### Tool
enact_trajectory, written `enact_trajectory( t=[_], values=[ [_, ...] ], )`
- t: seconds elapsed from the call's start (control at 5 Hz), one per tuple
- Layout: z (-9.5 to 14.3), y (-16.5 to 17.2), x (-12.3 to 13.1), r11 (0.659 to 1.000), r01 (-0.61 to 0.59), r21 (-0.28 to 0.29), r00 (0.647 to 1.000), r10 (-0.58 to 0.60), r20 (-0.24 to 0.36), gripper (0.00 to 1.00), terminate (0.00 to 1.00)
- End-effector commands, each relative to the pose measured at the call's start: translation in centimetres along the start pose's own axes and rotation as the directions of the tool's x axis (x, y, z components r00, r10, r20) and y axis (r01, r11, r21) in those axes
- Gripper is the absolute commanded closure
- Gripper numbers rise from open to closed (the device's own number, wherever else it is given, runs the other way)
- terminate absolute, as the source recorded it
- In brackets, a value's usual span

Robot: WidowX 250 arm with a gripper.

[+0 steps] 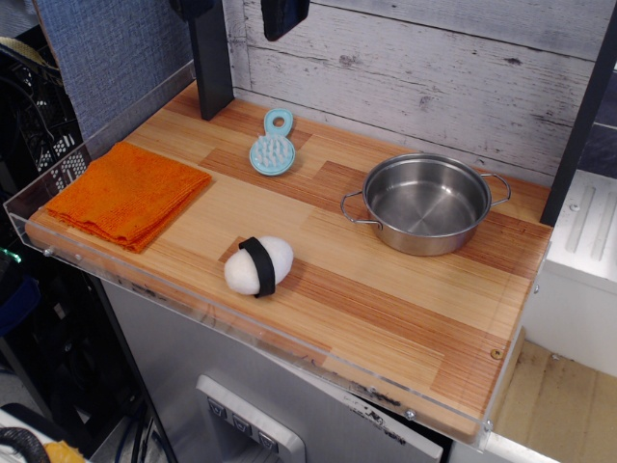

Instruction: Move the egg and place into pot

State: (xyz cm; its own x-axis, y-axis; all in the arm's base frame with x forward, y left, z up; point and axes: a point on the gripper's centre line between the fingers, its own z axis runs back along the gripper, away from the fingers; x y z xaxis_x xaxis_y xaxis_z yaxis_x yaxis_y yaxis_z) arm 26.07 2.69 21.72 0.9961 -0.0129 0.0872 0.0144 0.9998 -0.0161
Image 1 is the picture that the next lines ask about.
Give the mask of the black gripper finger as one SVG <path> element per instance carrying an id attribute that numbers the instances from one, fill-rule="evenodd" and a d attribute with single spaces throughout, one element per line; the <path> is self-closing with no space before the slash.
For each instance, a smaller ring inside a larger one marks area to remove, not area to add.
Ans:
<path id="1" fill-rule="evenodd" d="M 262 0 L 266 40 L 277 41 L 305 20 L 309 14 L 309 5 L 309 0 Z"/>
<path id="2" fill-rule="evenodd" d="M 199 18 L 203 14 L 212 10 L 218 0 L 170 0 L 169 4 L 173 11 L 182 20 L 192 20 Z"/>

